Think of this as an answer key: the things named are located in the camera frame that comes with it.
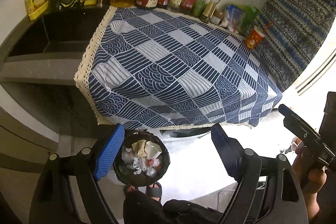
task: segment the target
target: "foot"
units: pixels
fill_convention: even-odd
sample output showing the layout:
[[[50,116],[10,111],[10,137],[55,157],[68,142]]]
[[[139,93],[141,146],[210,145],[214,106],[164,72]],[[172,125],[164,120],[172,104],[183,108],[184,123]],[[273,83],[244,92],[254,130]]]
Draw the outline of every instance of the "foot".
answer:
[[[126,190],[126,192],[128,193],[128,192],[132,192],[132,191],[135,191],[135,190],[136,190],[136,189],[135,189],[134,186],[129,185],[128,188],[127,188],[127,190]]]
[[[151,188],[158,188],[158,185],[157,184],[152,184],[149,187],[151,187]]]

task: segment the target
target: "floor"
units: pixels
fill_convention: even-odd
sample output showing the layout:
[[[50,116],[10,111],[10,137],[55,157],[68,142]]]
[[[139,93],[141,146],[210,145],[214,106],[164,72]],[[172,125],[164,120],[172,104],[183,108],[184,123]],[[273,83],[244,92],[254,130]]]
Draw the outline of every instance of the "floor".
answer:
[[[293,133],[284,128],[283,116],[278,112],[271,112],[256,128],[227,125],[223,126],[223,129],[244,148],[251,148],[258,155],[267,157],[276,157],[281,149],[287,149],[294,137]],[[157,130],[153,130],[152,133],[159,134]],[[86,146],[92,147],[95,141],[89,138],[61,136],[58,153],[60,156],[74,155]],[[233,191],[222,190],[235,189],[236,182],[227,175],[211,141],[211,135],[192,140],[165,141],[165,145],[171,164],[159,181],[163,188],[162,203],[170,199],[183,199],[223,211]],[[289,153],[286,156],[290,163],[294,161],[295,154]],[[81,219],[90,223],[75,177],[71,178],[71,183]],[[102,178],[99,185],[115,217],[123,223],[123,184],[111,171]]]

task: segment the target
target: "patterned curtain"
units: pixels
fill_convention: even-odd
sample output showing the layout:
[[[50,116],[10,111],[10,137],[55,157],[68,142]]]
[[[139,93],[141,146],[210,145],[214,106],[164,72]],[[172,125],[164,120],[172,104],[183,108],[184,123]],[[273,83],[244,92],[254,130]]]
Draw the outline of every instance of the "patterned curtain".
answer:
[[[335,19],[336,0],[268,0],[254,24],[266,33],[257,50],[260,62],[285,91],[322,46]]]

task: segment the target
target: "hand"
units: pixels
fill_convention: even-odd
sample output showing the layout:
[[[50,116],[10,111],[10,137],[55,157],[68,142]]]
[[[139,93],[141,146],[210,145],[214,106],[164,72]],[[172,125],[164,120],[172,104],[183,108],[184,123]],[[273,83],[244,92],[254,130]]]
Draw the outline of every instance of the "hand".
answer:
[[[297,154],[297,157],[294,160],[292,167],[298,181],[300,182],[302,175],[304,175],[302,174],[302,162],[307,156],[309,156],[310,151],[307,147],[300,147],[295,150],[295,153]],[[310,183],[305,187],[303,197],[306,203],[308,219],[310,221],[320,210],[320,206],[316,201],[317,192],[326,182],[327,175],[323,169],[314,169],[309,172],[308,179],[310,180]]]

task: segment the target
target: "orange cup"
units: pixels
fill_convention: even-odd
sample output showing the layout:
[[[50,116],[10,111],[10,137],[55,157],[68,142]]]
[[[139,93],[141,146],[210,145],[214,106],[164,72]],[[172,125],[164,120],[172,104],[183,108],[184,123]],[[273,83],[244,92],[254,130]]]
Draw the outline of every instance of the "orange cup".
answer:
[[[245,46],[248,48],[255,48],[264,37],[265,34],[257,26],[254,26],[249,37],[245,40]]]

